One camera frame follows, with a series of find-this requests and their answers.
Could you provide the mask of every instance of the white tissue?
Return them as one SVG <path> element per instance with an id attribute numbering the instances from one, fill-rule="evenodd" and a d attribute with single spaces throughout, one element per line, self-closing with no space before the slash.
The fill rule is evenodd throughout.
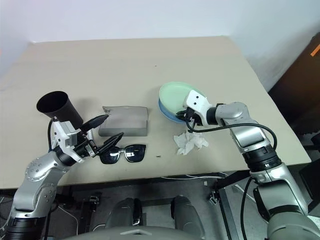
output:
<path id="1" fill-rule="evenodd" d="M 196 145 L 199 149 L 203 146 L 208 147 L 209 143 L 202 137 L 202 133 L 185 131 L 180 136 L 173 136 L 175 143 L 178 146 L 177 155 L 187 155 Z"/>

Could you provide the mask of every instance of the black cylindrical cup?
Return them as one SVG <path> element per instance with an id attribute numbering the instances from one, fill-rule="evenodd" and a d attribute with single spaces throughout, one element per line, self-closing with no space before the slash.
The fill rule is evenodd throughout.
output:
<path id="1" fill-rule="evenodd" d="M 53 91 L 44 95 L 36 104 L 36 109 L 49 118 L 56 117 L 60 122 L 70 121 L 74 129 L 83 124 L 83 119 L 63 91 Z"/>

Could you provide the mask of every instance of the black sunglasses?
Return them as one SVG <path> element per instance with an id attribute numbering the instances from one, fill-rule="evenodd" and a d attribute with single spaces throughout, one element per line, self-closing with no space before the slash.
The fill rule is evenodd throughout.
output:
<path id="1" fill-rule="evenodd" d="M 124 153 L 128 162 L 138 163 L 144 159 L 145 151 L 146 145 L 144 144 L 133 144 L 125 148 L 113 146 L 100 156 L 100 160 L 103 164 L 115 164 L 119 160 L 120 153 Z"/>

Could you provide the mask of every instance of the dark cabinet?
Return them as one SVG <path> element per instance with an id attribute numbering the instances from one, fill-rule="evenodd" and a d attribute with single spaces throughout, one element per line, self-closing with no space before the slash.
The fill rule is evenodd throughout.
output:
<path id="1" fill-rule="evenodd" d="M 269 95 L 296 134 L 320 130 L 320 32 Z"/>

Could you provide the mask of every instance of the green bowl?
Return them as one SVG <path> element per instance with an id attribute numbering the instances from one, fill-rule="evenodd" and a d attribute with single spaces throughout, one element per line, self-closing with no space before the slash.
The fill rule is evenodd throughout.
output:
<path id="1" fill-rule="evenodd" d="M 191 90 L 195 90 L 204 96 L 201 91 L 186 82 L 171 81 L 162 85 L 159 91 L 159 99 L 161 104 L 175 115 L 177 112 L 185 110 L 183 107 L 184 101 Z"/>

